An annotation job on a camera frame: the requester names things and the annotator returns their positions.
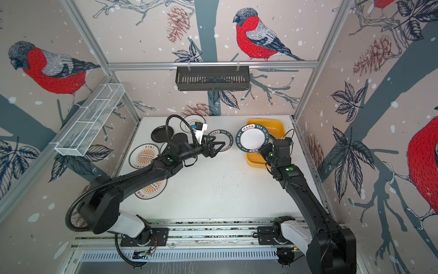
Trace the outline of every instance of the black plate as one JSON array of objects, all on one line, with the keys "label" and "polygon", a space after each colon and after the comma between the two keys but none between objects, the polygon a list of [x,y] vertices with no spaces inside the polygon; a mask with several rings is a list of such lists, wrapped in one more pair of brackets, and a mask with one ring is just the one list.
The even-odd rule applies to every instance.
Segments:
[{"label": "black plate", "polygon": [[[172,138],[173,128],[171,126],[168,126],[168,127],[169,127],[169,138]],[[154,141],[156,143],[167,142],[166,126],[162,125],[162,126],[157,127],[156,129],[154,129],[152,131],[152,134],[151,134],[151,139],[152,139],[152,141]]]}]

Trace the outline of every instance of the bird beak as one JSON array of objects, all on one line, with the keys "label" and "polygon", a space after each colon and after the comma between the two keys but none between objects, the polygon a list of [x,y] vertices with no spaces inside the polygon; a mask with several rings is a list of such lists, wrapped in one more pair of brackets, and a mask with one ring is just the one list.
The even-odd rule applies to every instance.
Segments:
[{"label": "bird beak", "polygon": [[16,60],[11,60],[11,64],[15,68],[15,70],[17,70],[17,68],[18,68],[17,61]]}]

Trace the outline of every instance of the black metal basket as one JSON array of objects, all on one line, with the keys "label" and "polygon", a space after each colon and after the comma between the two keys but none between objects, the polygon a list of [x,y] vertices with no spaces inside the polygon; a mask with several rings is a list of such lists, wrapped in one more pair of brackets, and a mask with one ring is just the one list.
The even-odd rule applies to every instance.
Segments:
[{"label": "black metal basket", "polygon": [[178,90],[247,90],[249,66],[178,67],[175,79]]}]

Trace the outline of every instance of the bird wing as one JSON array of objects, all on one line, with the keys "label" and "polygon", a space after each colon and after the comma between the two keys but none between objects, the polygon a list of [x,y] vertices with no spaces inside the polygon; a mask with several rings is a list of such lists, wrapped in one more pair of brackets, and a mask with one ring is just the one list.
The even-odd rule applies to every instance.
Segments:
[{"label": "bird wing", "polygon": [[42,73],[50,77],[65,78],[79,72],[100,67],[91,62],[72,58],[66,54],[51,53],[46,50],[41,51],[47,59],[47,65],[42,70]]},{"label": "bird wing", "polygon": [[261,20],[258,21],[258,25],[255,30],[250,30],[246,32],[246,36],[251,42],[257,46],[262,46],[268,48],[275,39],[278,40],[277,35],[271,29],[269,29]]}]

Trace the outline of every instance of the plate rim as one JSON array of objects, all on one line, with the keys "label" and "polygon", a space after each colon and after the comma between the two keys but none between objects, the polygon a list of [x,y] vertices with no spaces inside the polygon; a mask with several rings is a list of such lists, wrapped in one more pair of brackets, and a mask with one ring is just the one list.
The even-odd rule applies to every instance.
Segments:
[{"label": "plate rim", "polygon": [[[164,189],[166,188],[166,186],[167,186],[167,179],[164,179],[166,182],[165,183],[163,183],[164,184],[164,187],[163,187],[163,189],[161,190],[161,192],[160,193],[158,193],[157,194],[157,196],[158,195],[160,195],[163,191],[164,191]],[[152,198],[147,198],[147,199],[145,199],[145,198],[141,198],[141,197],[138,197],[137,196],[137,191],[136,192],[134,192],[134,194],[135,194],[135,196],[137,197],[137,198],[139,198],[139,199],[142,199],[142,200],[150,200],[150,199],[153,199],[153,198],[155,198],[156,196],[154,196],[154,197],[152,197]]]},{"label": "plate rim", "polygon": [[236,146],[237,146],[240,150],[242,150],[243,152],[246,152],[246,153],[257,153],[257,151],[252,151],[253,149],[247,149],[247,148],[245,148],[245,147],[242,145],[242,143],[240,142],[240,136],[239,136],[239,133],[241,132],[240,135],[242,136],[242,134],[244,133],[244,131],[243,131],[242,129],[243,129],[244,127],[248,126],[248,125],[256,125],[256,126],[260,126],[261,128],[264,128],[264,129],[266,130],[267,133],[263,132],[263,130],[262,130],[261,128],[256,128],[256,127],[254,127],[254,128],[256,128],[256,129],[261,130],[261,131],[263,132],[263,134],[265,135],[265,141],[263,142],[263,144],[262,144],[260,147],[266,145],[266,144],[269,142],[269,131],[268,131],[268,129],[267,129],[264,125],[256,124],[256,123],[244,125],[243,127],[241,127],[241,128],[239,129],[239,131],[237,131],[237,133],[236,133]]},{"label": "plate rim", "polygon": [[[190,116],[199,116],[199,117],[201,117],[201,118],[204,120],[203,124],[206,124],[205,118],[204,118],[203,116],[201,116],[201,115],[198,115],[198,114],[192,114],[192,115],[186,116],[186,117],[184,117],[184,120],[186,120],[186,118],[189,118]],[[180,122],[180,129],[181,129],[183,132],[185,132],[185,133],[191,133],[190,130],[189,130],[188,132],[185,131],[184,128],[183,128],[183,126],[182,126],[182,124],[183,124],[183,122],[181,121],[181,122]]]},{"label": "plate rim", "polygon": [[128,157],[128,163],[129,163],[129,165],[130,165],[132,168],[135,168],[135,169],[142,169],[142,168],[144,168],[144,167],[147,167],[147,166],[144,166],[144,167],[142,167],[142,168],[136,168],[136,167],[133,167],[132,164],[131,164],[131,156],[132,156],[132,153],[134,153],[134,151],[135,151],[137,148],[139,148],[140,146],[145,146],[145,145],[152,145],[152,146],[155,146],[155,147],[157,148],[157,151],[158,151],[157,156],[160,154],[160,148],[159,148],[156,144],[146,143],[146,144],[139,145],[139,146],[137,146],[136,148],[134,148],[134,149],[131,151],[131,153],[129,154],[129,157]]},{"label": "plate rim", "polygon": [[227,136],[229,139],[230,139],[230,144],[227,146],[227,149],[225,149],[225,150],[220,150],[219,152],[224,152],[224,151],[227,151],[227,150],[229,150],[232,146],[233,146],[233,144],[234,144],[234,138],[233,138],[233,135],[229,132],[229,131],[226,131],[225,129],[215,129],[215,130],[213,130],[212,132],[210,132],[209,134],[207,134],[208,136],[214,136],[214,135],[210,135],[211,133],[213,133],[213,132],[215,132],[215,131],[218,131],[219,130],[219,133],[218,134],[224,134],[225,136]]}]

